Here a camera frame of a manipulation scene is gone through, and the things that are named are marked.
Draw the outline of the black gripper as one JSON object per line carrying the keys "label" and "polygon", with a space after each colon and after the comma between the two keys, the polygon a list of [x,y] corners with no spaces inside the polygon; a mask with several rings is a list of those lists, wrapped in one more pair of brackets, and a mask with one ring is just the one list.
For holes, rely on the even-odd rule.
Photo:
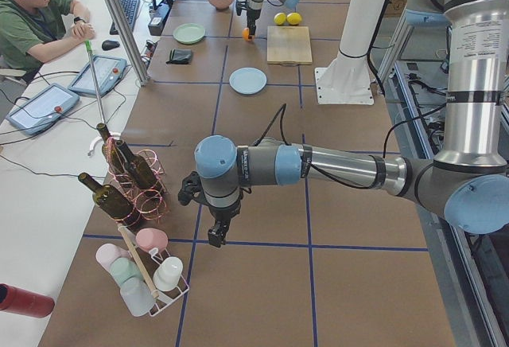
{"label": "black gripper", "polygon": [[241,204],[234,203],[225,208],[210,206],[209,212],[214,218],[214,224],[208,230],[208,242],[216,248],[226,244],[226,236],[229,231],[231,219],[240,213]]}
{"label": "black gripper", "polygon": [[247,9],[247,40],[252,41],[256,34],[256,21],[260,17],[260,10]]}

